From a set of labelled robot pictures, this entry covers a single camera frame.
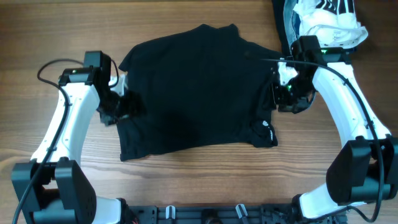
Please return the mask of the black t-shirt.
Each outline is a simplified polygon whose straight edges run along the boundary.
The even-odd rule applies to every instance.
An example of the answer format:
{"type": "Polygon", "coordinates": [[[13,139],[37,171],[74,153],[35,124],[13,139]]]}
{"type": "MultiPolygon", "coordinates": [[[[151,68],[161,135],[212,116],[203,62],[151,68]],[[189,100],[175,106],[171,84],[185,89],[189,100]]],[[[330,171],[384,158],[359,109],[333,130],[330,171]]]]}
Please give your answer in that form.
{"type": "Polygon", "coordinates": [[[139,108],[117,125],[120,159],[234,142],[276,146],[270,90],[280,57],[235,25],[136,45],[119,66],[139,108]]]}

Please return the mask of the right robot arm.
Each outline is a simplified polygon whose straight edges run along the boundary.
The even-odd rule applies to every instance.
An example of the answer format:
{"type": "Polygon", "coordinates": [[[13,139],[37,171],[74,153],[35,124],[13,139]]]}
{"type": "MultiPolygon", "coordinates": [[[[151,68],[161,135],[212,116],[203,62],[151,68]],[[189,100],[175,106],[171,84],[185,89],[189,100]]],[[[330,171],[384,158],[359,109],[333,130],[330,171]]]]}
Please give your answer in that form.
{"type": "Polygon", "coordinates": [[[280,112],[297,114],[322,96],[340,135],[341,151],[316,189],[294,197],[290,219],[311,223],[397,195],[397,138],[378,120],[354,77],[348,53],[322,47],[314,35],[291,46],[278,61],[274,102],[280,112]]]}

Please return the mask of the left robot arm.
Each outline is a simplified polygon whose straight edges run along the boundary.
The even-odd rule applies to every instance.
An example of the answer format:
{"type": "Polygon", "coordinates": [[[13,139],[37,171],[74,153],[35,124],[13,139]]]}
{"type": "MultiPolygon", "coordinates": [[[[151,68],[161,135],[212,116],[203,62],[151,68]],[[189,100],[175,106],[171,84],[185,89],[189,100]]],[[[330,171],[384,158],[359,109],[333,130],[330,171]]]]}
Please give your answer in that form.
{"type": "Polygon", "coordinates": [[[114,60],[88,51],[78,68],[67,68],[54,83],[57,107],[30,161],[15,164],[11,181],[19,200],[13,216],[27,223],[139,223],[123,198],[96,195],[83,173],[81,153],[90,120],[98,112],[109,126],[140,113],[140,99],[127,91],[124,77],[111,79],[114,60]]]}

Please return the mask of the folded blue jeans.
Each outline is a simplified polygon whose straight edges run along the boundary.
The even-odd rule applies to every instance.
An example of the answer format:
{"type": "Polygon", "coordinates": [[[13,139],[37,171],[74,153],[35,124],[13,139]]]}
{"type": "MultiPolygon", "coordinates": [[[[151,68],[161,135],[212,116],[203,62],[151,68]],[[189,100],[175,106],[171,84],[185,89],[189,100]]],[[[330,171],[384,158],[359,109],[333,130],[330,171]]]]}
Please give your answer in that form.
{"type": "Polygon", "coordinates": [[[292,54],[292,44],[300,37],[299,28],[301,19],[294,11],[294,7],[298,3],[299,0],[285,0],[283,8],[284,28],[289,55],[292,54]]]}

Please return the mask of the white printed garment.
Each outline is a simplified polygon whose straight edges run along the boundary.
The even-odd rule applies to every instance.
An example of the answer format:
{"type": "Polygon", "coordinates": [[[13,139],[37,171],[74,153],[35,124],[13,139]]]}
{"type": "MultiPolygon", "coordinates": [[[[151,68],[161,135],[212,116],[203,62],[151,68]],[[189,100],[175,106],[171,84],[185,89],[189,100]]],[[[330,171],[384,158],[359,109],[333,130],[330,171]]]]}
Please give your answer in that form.
{"type": "Polygon", "coordinates": [[[296,34],[315,35],[322,47],[352,49],[368,38],[353,0],[298,0],[292,12],[296,34]]]}

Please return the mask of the black folded garment under jeans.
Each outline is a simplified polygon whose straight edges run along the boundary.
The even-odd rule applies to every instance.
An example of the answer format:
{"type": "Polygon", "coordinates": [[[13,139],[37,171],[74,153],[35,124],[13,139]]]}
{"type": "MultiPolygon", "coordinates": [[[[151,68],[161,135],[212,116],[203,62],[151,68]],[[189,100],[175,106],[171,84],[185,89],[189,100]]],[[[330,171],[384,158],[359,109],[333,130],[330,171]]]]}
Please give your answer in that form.
{"type": "Polygon", "coordinates": [[[288,0],[272,0],[272,8],[274,11],[274,20],[275,26],[277,29],[277,33],[279,36],[280,44],[282,53],[285,56],[291,56],[291,44],[289,43],[292,38],[289,37],[289,28],[288,28],[288,7],[287,4],[289,3],[288,0]]]}

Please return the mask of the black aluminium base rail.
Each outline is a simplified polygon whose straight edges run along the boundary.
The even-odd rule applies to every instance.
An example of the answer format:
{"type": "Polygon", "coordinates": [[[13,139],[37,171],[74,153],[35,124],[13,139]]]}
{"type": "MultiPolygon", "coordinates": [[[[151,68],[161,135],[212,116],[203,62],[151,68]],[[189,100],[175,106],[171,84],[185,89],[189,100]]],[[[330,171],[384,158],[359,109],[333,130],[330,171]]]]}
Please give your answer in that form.
{"type": "Polygon", "coordinates": [[[233,207],[175,207],[173,205],[167,207],[131,206],[130,209],[137,215],[139,223],[149,224],[348,223],[345,212],[309,220],[302,218],[297,209],[290,204],[278,203],[260,206],[238,204],[233,207]]]}

